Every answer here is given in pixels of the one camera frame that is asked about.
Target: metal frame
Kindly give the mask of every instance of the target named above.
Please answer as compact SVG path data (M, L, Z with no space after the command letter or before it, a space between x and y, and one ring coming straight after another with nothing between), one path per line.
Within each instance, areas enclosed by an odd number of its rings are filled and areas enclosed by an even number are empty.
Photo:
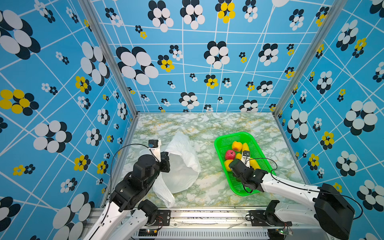
M297 71L291 81L288 83L288 86L285 88L283 95L281 96L279 102L277 103L275 113L279 113L284 106L286 105L289 97L291 96L292 90L295 88L301 77L304 75L304 72L307 70L313 56L315 55L317 49L324 41L328 32L331 30L333 23L339 17L343 7L347 3L347 0L335 0L333 5L330 7L329 14L327 19L323 22L322 27L317 31L315 37L312 39L312 42L304 54L304 57L300 61L299 66L296 68Z
M108 66L110 67L111 72L113 73L113 76L116 79L116 83L121 91L121 94L127 101L129 110L131 111L133 116L136 117L137 116L136 106L131 96L129 95L127 85L125 84L124 79L121 75L120 69L113 57L113 53L108 45L107 38L105 37L103 30L101 29L101 26L99 24L99 21L97 20L97 16L93 11L92 3L89 0L79 0L79 4L89 24L92 26L92 32L97 40L97 43L100 45L101 50L103 51L104 57L107 60Z

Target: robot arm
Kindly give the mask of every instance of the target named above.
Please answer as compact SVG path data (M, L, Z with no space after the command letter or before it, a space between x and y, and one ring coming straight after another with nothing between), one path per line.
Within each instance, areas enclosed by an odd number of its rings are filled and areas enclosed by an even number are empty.
M333 186L325 183L321 187L304 185L281 179L265 170L247 167L238 159L232 161L229 167L244 187L275 193L302 204L289 206L278 200L271 201L263 216L269 224L281 226L288 221L309 223L319 225L339 239L349 238L355 210Z
M152 155L140 156L133 171L116 185L111 200L84 240L127 240L144 225L155 221L157 207L149 200L142 201L137 210L131 210L148 193L159 173L170 170L168 153L160 152L160 145L161 141L149 140ZM131 217L115 231L130 213Z

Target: black cable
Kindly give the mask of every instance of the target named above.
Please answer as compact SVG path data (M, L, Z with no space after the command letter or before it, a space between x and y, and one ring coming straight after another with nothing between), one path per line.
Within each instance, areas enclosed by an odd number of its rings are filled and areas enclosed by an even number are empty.
M103 218L103 220L102 220L101 222L103 222L103 221L105 220L105 217L107 217L107 213L108 213L108 211L109 211L109 207L110 207L110 205L111 205L111 195L112 195L112 164L113 164L113 160L115 159L116 154L118 154L120 150L122 150L122 149L125 148L125 147L131 146L131 145L141 145L141 146L144 146L144 147L148 148L149 151L152 153L152 155L155 157L155 159L156 159L158 162L160 162L160 161L157 159L157 157L153 154L153 152L151 151L151 149L150 149L148 146L144 145L144 144L140 144L140 143L131 143L131 144L122 146L119 150L117 150L117 152L113 155L113 158L112 158L112 161L111 161L111 176L110 176L110 178L109 178L109 205L108 205L107 211L106 211L105 214L104 214L104 218Z
M287 184L287 183L285 183L285 182L282 182L282 181L280 181L280 180L277 180L277 179L273 176L272 171L277 170L278 166L277 166L277 163L276 163L274 160L270 159L270 158L259 157L259 158L253 158L253 159L268 159L268 160L271 160L272 162L274 162L274 163L276 164L276 168L275 168L275 169L272 169L272 170L270 171L270 174L271 174L272 178L273 178L274 180L276 180L277 182L281 182L281 183L283 183L283 184L285 184L285 185L287 185L287 186L294 187L294 188L297 188L297 189L300 189L300 190L311 191L311 192L320 192L320 191L314 191L314 190L310 190L310 189L304 189L304 188L300 188L300 187L295 187L295 186L289 185L289 184ZM358 203L358 202L357 202L356 200L354 200L353 198L351 198L351 197L349 197L349 196L346 196L346 195L333 194L333 193L330 193L330 192L320 192L320 193L323 193L323 194L330 194L330 195L337 195L337 196L347 197L347 198L351 199L352 201L354 201L355 203L357 203L357 204L359 205L360 209L361 209L361 213L360 213L360 215L357 216L357 217L355 217L355 218L353 218L353 220L358 219L359 217L362 216L362 214L363 214L363 208L362 208L362 206L360 205L360 203Z
M244 188L244 191L246 191L246 192L249 193L249 194L251 194L251 193L253 192L253 190L251 190L250 192L248 192L248 191L245 189L244 185L243 185L243 188Z

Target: vent grille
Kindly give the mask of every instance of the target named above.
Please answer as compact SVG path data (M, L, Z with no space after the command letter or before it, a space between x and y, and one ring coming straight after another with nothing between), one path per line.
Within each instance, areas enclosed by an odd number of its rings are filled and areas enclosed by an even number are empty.
M156 239L269 239L266 229L162 229Z

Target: red apple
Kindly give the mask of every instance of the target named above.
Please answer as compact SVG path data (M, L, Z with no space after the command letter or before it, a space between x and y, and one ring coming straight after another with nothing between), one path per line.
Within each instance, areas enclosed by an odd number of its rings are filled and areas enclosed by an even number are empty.
M225 153L225 159L228 160L228 159L235 159L236 157L236 153L235 151L233 150L228 150L226 153Z

